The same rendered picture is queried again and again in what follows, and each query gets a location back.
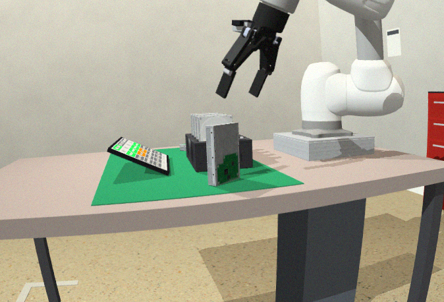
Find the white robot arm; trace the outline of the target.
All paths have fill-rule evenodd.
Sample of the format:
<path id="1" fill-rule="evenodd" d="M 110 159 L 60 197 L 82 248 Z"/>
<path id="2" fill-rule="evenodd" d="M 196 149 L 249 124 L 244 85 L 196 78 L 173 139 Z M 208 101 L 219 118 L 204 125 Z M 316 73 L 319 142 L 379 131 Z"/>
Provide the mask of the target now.
<path id="1" fill-rule="evenodd" d="M 354 15 L 357 59 L 350 75 L 330 62 L 313 63 L 301 85 L 302 128 L 292 135 L 310 138 L 353 136 L 341 116 L 382 116 L 400 109 L 404 84 L 383 58 L 381 19 L 395 0 L 326 0 Z"/>

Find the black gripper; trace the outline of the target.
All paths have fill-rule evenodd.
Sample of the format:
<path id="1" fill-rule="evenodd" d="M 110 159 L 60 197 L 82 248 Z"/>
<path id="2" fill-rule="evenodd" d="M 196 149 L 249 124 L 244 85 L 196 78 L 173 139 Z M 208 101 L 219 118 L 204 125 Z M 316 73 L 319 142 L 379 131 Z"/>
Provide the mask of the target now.
<path id="1" fill-rule="evenodd" d="M 268 75 L 275 69 L 282 33 L 289 14 L 259 2 L 252 21 L 254 27 L 243 27 L 240 36 L 228 51 L 222 64 L 225 66 L 216 94 L 226 98 L 236 75 L 236 70 L 258 49 L 260 50 L 260 69 L 256 73 L 249 93 L 258 98 Z M 275 31 L 275 32 L 274 32 Z M 272 47 L 273 46 L 273 47 Z M 271 56 L 271 58 L 270 58 Z"/>

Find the green mat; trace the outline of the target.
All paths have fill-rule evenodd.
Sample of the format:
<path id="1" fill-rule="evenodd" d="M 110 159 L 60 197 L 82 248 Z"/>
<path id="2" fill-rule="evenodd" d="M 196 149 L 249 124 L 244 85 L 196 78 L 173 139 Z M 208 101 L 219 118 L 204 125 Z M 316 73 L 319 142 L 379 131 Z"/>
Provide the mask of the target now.
<path id="1" fill-rule="evenodd" d="M 253 160 L 240 178 L 208 185 L 208 172 L 195 172 L 186 151 L 157 149 L 169 156 L 169 176 L 110 154 L 91 206 L 222 195 L 301 185 L 303 182 Z"/>

